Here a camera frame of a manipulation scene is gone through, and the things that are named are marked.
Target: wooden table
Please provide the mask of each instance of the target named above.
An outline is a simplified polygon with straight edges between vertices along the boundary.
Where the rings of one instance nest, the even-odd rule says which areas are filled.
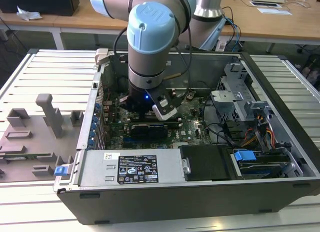
[[[311,8],[289,4],[292,15],[263,14],[257,7],[247,6],[240,0],[222,0],[221,5],[232,8],[234,21],[241,28],[243,41],[319,45],[320,2],[306,2]],[[225,9],[225,14],[231,16],[229,9]],[[0,16],[14,30],[51,32],[57,49],[65,48],[61,38],[63,32],[95,34],[97,40],[97,34],[118,34],[127,26],[125,21],[111,19],[95,12],[89,0],[80,0],[78,9],[71,17],[43,15],[43,19],[28,22],[15,14],[0,13]],[[0,29],[6,29],[1,21]],[[220,41],[228,41],[232,33],[232,27],[225,26]]]

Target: power supply label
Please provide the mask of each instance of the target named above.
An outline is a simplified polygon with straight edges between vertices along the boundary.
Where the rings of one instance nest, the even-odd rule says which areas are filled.
[[[157,156],[119,156],[117,182],[120,185],[158,183]]]

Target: paper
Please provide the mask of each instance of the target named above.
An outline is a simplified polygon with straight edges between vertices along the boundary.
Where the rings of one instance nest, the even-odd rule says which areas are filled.
[[[270,9],[270,8],[257,8],[260,12],[262,13],[267,13],[267,14],[279,14],[279,15],[292,15],[288,11],[281,11],[277,9]]]
[[[41,19],[42,16],[40,15],[39,12],[29,12],[29,11],[25,11],[20,9],[18,6],[18,12],[16,13],[19,17],[21,17],[23,20],[29,21],[29,20],[33,20],[33,19]]]

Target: motherboard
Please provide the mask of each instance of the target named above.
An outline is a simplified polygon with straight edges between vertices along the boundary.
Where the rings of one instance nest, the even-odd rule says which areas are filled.
[[[122,109],[119,107],[121,97],[122,94],[115,92],[105,94],[106,149],[166,149],[211,144],[209,130],[203,126],[201,118],[205,98],[195,97],[191,92],[178,108],[176,116],[160,122],[152,111],[141,118],[137,113]]]

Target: floor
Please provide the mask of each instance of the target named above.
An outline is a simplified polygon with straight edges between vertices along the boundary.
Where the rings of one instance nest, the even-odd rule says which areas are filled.
[[[18,38],[27,48],[39,49],[55,49],[55,43],[52,35],[49,32],[31,32],[31,31],[16,31]],[[72,50],[96,50],[93,35],[80,33],[64,33],[62,34],[67,49]],[[100,46],[112,48],[115,35],[99,35]],[[249,54],[267,54],[267,43],[261,42],[246,42],[243,44],[243,51]],[[118,43],[118,49],[126,49],[128,46],[126,38],[123,36]],[[307,46],[308,50],[312,50],[316,46]],[[291,44],[276,44],[271,55],[284,55],[293,65],[303,65],[309,53],[303,51],[302,54],[297,53],[298,47]],[[312,53],[320,53],[320,48]],[[26,54],[24,48],[19,44],[17,39],[11,33],[9,40],[2,43],[0,41],[0,87],[10,77],[14,69],[19,65],[23,56]]]

